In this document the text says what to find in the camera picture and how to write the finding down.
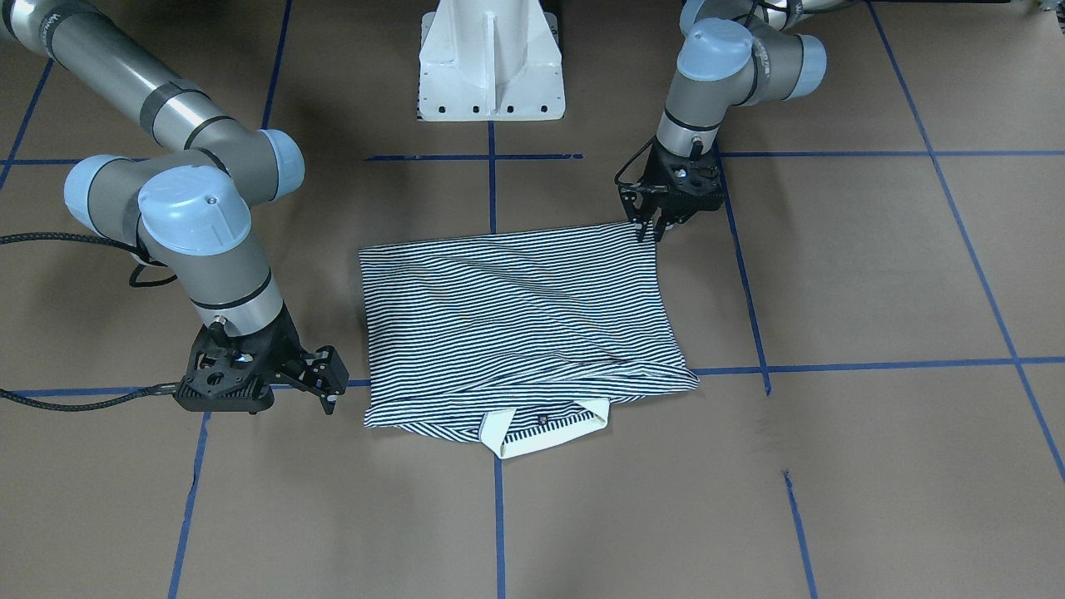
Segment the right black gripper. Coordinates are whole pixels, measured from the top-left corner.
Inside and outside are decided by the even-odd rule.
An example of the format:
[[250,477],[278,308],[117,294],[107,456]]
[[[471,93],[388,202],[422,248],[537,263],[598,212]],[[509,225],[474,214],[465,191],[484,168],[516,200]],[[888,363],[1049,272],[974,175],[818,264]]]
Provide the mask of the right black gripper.
[[305,352],[286,306],[247,336],[229,336],[218,323],[202,326],[173,398],[189,412],[263,412],[278,383],[315,395],[326,414],[334,414],[335,399],[349,387],[339,351],[324,345]]

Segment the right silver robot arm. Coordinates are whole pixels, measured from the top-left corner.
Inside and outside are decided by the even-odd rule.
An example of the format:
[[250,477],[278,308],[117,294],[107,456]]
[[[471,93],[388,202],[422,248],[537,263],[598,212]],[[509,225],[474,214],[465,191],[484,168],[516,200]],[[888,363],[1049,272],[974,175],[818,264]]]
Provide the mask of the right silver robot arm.
[[2,36],[98,92],[165,151],[136,161],[98,155],[66,177],[66,208],[91,234],[5,234],[5,244],[73,241],[125,250],[171,270],[201,328],[181,379],[80,412],[173,396],[189,412],[264,412],[274,384],[320,399],[326,414],[349,386],[338,350],[300,343],[251,209],[304,185],[304,153],[276,129],[251,130],[87,1],[4,1]]

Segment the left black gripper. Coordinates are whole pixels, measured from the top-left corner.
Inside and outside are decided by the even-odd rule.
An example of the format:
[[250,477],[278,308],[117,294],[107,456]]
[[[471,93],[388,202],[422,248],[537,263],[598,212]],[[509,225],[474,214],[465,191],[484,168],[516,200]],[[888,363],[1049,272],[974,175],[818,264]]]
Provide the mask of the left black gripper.
[[[623,181],[625,171],[648,153],[638,181]],[[656,137],[632,155],[616,173],[617,194],[625,215],[643,242],[651,226],[661,243],[671,226],[686,223],[701,211],[716,211],[724,204],[724,187],[715,145],[695,139],[689,153],[673,153]]]

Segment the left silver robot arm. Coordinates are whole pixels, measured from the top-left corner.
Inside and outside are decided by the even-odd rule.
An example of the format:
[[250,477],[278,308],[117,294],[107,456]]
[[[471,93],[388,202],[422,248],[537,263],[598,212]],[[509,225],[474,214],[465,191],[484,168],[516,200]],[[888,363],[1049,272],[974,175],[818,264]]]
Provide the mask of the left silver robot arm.
[[676,72],[656,132],[638,155],[634,182],[617,177],[617,194],[637,239],[661,241],[697,213],[722,208],[716,137],[733,106],[794,100],[828,71],[822,42],[794,25],[849,6],[847,1],[687,1],[678,27]]

